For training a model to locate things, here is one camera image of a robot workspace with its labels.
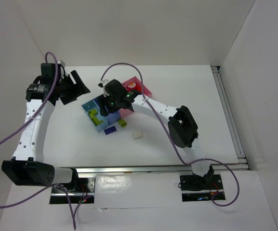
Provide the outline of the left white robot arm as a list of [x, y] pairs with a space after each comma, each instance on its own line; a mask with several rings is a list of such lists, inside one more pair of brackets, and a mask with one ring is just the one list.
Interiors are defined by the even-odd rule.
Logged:
[[64, 62], [42, 63], [41, 75], [26, 90], [26, 118], [19, 144], [11, 160], [4, 160], [1, 169], [18, 186], [68, 184], [77, 177], [71, 168], [55, 167], [44, 162], [44, 142], [56, 102], [75, 101], [90, 93], [75, 70], [67, 74]]

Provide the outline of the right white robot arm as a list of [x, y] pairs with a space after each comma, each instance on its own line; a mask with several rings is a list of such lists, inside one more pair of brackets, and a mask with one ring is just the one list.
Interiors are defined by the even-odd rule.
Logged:
[[186, 106], [179, 108], [157, 102], [138, 90], [126, 90], [116, 79], [102, 80], [99, 87], [103, 94], [99, 96], [102, 116], [119, 109], [142, 113], [157, 119], [169, 136], [174, 148], [181, 148], [190, 159], [193, 175], [197, 184], [206, 185], [214, 175], [214, 170], [199, 143], [198, 126]]

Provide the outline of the white lego brick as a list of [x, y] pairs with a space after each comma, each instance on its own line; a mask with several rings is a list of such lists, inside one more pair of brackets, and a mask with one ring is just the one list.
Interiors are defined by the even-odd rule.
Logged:
[[136, 140], [136, 139], [140, 139], [143, 137], [143, 133], [141, 131], [135, 131], [133, 134], [133, 139]]

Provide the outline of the right side aluminium rail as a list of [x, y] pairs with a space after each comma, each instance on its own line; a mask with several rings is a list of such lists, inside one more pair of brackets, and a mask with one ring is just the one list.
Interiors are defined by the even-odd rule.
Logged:
[[236, 155], [238, 158], [238, 164], [239, 165], [243, 165], [243, 164], [247, 165], [248, 164], [247, 159], [246, 159], [246, 156], [245, 156], [242, 144], [241, 144], [241, 140], [240, 140], [238, 130], [237, 130], [234, 118], [233, 118], [233, 114], [232, 114], [231, 107], [230, 107], [230, 104], [228, 101], [228, 97], [227, 97], [227, 94], [226, 94], [226, 91], [225, 91], [225, 88], [223, 85], [223, 81], [222, 81], [221, 75], [219, 73], [219, 69], [220, 69], [220, 67], [218, 67], [218, 66], [211, 66], [212, 75], [214, 77], [214, 81], [215, 81], [217, 91], [218, 91], [218, 94], [219, 94], [219, 97], [221, 100], [221, 104], [222, 104], [222, 107], [224, 110], [224, 114], [226, 117], [230, 135], [231, 135], [231, 138], [233, 141], [235, 152], [236, 152]]

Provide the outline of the front aluminium rail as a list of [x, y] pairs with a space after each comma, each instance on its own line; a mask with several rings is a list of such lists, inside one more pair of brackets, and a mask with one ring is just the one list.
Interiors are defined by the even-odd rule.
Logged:
[[[238, 163], [230, 164], [228, 167], [231, 170], [249, 170], [248, 164]], [[128, 173], [152, 173], [152, 172], [183, 172], [192, 171], [191, 166], [146, 166], [146, 167], [77, 167], [74, 168], [80, 175], [91, 174], [128, 174]], [[215, 171], [228, 170], [225, 166], [214, 164], [213, 169]]]

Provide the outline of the dark blue container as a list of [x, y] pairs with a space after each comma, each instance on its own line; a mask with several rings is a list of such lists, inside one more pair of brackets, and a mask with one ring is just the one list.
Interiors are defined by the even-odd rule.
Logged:
[[114, 105], [108, 96], [100, 95], [94, 98], [94, 101], [99, 107], [100, 115], [106, 118], [109, 125], [120, 120], [119, 108]]

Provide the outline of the green 2x4 lego brick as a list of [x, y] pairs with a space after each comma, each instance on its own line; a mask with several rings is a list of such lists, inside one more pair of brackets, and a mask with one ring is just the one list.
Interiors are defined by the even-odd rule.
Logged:
[[88, 111], [88, 115], [95, 126], [98, 126], [103, 123], [103, 120], [97, 118], [98, 112], [96, 109]]

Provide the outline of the green lego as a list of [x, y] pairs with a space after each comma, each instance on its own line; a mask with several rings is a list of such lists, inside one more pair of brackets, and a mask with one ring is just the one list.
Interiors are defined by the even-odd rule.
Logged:
[[118, 124], [119, 124], [122, 128], [124, 128], [125, 126], [127, 126], [127, 122], [126, 122], [124, 119], [120, 119], [120, 120], [118, 121]]

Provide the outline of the aluminium rail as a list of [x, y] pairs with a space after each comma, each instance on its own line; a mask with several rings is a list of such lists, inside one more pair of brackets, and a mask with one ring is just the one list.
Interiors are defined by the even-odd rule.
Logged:
[[[248, 164], [238, 163], [230, 164], [228, 167], [231, 170], [249, 170]], [[91, 174], [128, 174], [128, 173], [152, 173], [152, 172], [183, 172], [192, 171], [191, 166], [146, 166], [146, 167], [77, 167], [74, 168], [80, 175]], [[213, 169], [215, 171], [228, 170], [225, 166], [214, 164]]]
[[218, 66], [211, 66], [212, 75], [214, 77], [214, 81], [215, 81], [217, 91], [218, 91], [218, 94], [219, 94], [219, 97], [221, 100], [221, 104], [222, 104], [222, 107], [224, 110], [224, 114], [226, 117], [230, 135], [231, 135], [231, 138], [233, 141], [235, 152], [236, 152], [236, 155], [238, 158], [238, 164], [239, 165], [243, 165], [243, 164], [247, 165], [248, 164], [247, 159], [246, 159], [246, 156], [245, 156], [242, 144], [241, 144], [241, 140], [240, 140], [238, 130], [237, 130], [234, 118], [233, 118], [233, 114], [232, 114], [231, 107], [230, 107], [230, 104], [228, 101], [228, 97], [227, 97], [227, 94], [226, 94], [226, 91], [225, 91], [225, 88], [223, 85], [223, 81], [222, 81], [221, 75], [219, 73], [219, 69], [220, 69], [220, 67], [218, 67]]

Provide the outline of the light blue container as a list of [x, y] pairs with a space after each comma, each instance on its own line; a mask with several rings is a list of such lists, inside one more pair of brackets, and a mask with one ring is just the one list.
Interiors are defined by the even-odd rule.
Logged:
[[81, 107], [97, 132], [101, 132], [109, 127], [107, 118], [100, 114], [100, 108], [96, 100], [88, 101], [82, 104]]

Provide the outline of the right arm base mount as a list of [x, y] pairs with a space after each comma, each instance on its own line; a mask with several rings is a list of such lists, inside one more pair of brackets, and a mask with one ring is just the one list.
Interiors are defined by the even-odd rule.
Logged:
[[182, 202], [225, 200], [225, 192], [220, 174], [212, 176], [208, 183], [199, 183], [194, 175], [181, 175], [178, 187], [181, 189]]

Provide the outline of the purple 2x4 lego brick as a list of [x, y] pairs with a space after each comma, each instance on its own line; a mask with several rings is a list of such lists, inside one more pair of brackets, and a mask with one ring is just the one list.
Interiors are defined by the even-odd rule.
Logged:
[[111, 126], [111, 127], [108, 127], [106, 129], [104, 129], [104, 132], [105, 132], [106, 135], [112, 134], [116, 131], [117, 131], [117, 129], [116, 129], [115, 126]]

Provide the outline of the red curved decorated lego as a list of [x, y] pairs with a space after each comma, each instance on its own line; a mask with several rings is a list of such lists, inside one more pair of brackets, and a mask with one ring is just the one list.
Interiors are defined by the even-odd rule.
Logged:
[[130, 89], [136, 88], [136, 83], [133, 82], [133, 83], [129, 84], [129, 85], [128, 85], [128, 88], [130, 88]]

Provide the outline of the large pink container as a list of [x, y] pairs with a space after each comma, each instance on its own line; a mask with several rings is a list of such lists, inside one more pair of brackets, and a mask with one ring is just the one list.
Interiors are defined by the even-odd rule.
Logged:
[[[134, 88], [134, 89], [128, 88], [128, 85], [131, 84], [131, 83], [133, 83], [133, 82], [136, 83], [136, 88]], [[137, 77], [132, 77], [132, 78], [130, 78], [130, 79], [124, 81], [124, 82], [122, 83], [122, 86], [123, 86], [127, 91], [137, 90], [137, 91], [139, 91], [139, 92], [142, 91], [142, 86], [143, 86], [145, 96], [146, 96], [146, 97], [150, 97], [150, 98], [152, 97], [152, 92], [151, 92], [145, 85], [142, 85], [140, 79], [138, 79]]]

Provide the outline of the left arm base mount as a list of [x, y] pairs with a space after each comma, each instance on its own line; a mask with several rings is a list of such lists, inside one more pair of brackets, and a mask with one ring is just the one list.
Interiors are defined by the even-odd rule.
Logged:
[[74, 182], [55, 186], [51, 190], [49, 204], [67, 204], [67, 196], [62, 186], [67, 190], [68, 197], [72, 204], [93, 204], [96, 177], [76, 178]]

